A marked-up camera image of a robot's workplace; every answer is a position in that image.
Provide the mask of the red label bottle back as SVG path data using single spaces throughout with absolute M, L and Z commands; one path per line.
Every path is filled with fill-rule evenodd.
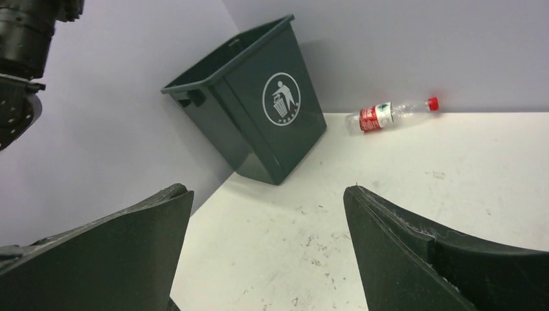
M 393 130 L 424 121 L 438 113 L 439 109 L 440 103 L 437 97 L 426 100 L 383 102 L 347 115 L 345 126 L 350 135 Z

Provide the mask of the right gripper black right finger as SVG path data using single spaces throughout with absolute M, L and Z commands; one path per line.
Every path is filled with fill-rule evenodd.
M 369 310 L 547 310 L 548 253 L 484 240 L 351 186 L 344 210 Z

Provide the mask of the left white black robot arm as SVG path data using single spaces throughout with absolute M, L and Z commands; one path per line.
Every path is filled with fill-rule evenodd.
M 5 150 L 40 117 L 37 94 L 56 22 L 74 22 L 83 0 L 1 2 L 1 149 Z

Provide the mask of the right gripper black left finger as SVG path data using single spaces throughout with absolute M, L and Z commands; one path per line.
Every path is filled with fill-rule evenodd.
M 194 201 L 176 183 L 119 212 L 1 248 L 2 310 L 177 310 L 170 292 Z

